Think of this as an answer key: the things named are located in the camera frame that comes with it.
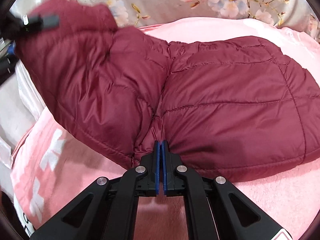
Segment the maroon quilted puffer jacket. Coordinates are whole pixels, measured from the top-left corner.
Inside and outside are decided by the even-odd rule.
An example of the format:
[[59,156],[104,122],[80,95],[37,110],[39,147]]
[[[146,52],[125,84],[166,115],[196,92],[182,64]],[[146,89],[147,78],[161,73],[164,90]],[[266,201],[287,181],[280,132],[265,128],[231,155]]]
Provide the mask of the maroon quilted puffer jacket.
[[16,40],[55,120],[124,168],[156,140],[206,177],[268,177],[319,158],[318,57],[282,36],[160,40],[105,5],[49,0],[57,27]]

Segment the pink fleece blanket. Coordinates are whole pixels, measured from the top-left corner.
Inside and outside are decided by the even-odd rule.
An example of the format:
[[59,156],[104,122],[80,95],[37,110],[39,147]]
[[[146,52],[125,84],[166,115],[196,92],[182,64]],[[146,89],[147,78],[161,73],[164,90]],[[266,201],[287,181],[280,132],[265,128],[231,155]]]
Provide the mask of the pink fleece blanket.
[[[166,41],[219,41],[242,36],[265,38],[319,80],[319,44],[305,33],[277,29],[257,20],[184,18],[142,28]],[[49,113],[30,77],[19,64],[21,101],[35,117],[12,156],[11,180],[19,219],[34,232],[65,204],[100,176],[113,179],[124,169],[67,133]],[[271,177],[237,183],[237,188],[291,233],[303,236],[319,211],[319,161],[297,166]],[[186,239],[181,197],[142,198],[135,239]]]

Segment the grey floral bed sheet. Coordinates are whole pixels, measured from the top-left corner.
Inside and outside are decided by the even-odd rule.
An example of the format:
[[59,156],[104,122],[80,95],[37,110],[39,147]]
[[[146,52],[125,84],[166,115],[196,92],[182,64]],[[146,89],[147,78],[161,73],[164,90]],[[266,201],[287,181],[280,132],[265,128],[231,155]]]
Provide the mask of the grey floral bed sheet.
[[[1,0],[1,22],[8,12],[33,17],[49,0]],[[319,44],[319,13],[309,0],[64,0],[84,6],[105,5],[120,28],[168,24],[184,18],[257,20],[277,29],[309,35]]]

